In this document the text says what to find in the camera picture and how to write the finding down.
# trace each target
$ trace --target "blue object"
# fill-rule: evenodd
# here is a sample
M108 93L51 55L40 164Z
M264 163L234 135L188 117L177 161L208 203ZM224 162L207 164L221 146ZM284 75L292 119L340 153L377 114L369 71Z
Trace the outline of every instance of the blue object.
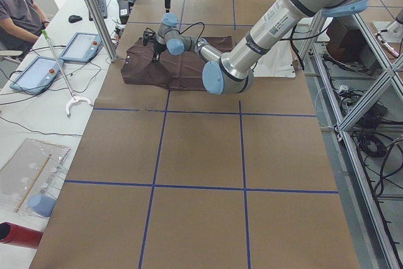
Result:
M356 3L350 3L334 9L324 9L322 11L322 15L323 17L343 17L360 13L368 7L369 2L370 0L361 0L357 1Z
M174 56L178 56L184 52L184 44L179 39L169 39L166 43L166 48Z
M75 33L59 58L65 62L88 63L98 53L101 43L98 34Z
M165 13L161 22L167 26L177 26L179 23L178 17L173 13Z
M10 84L11 89L27 94L39 94L48 89L60 69L54 58L38 56Z
M56 200L47 195L33 195L28 200L28 206L43 217L50 217Z
M209 61L203 68L203 85L210 94L222 94L224 77L220 65L216 61Z

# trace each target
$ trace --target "red tube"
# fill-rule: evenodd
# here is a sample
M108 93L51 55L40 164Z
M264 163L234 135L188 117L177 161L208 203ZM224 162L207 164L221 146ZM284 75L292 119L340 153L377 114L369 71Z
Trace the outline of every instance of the red tube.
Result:
M0 224L0 243L37 249L43 233L20 225Z

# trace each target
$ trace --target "label sticker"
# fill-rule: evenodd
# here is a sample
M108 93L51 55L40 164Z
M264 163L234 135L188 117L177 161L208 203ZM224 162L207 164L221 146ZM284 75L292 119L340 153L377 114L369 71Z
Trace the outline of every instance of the label sticker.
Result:
M274 3L263 18L264 27L275 38L282 37L295 23L295 19L288 14L287 8L282 8L279 3Z

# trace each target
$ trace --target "gray t-shirt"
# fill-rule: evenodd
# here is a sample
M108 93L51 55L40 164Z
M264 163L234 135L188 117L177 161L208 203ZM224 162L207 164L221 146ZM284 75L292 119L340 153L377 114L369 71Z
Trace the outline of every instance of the gray t-shirt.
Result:
M39 35L42 20L33 7L33 0L0 0L0 20L11 18L19 26L34 35ZM9 49L18 49L26 41L9 35L0 27L1 41Z

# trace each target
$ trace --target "computer mouse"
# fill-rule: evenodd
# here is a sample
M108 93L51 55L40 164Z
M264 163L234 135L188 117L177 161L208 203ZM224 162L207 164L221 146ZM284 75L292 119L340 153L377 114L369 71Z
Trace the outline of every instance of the computer mouse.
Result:
M71 15L69 17L69 23L75 23L75 22L80 21L80 20L82 20L82 17L78 16L78 15Z

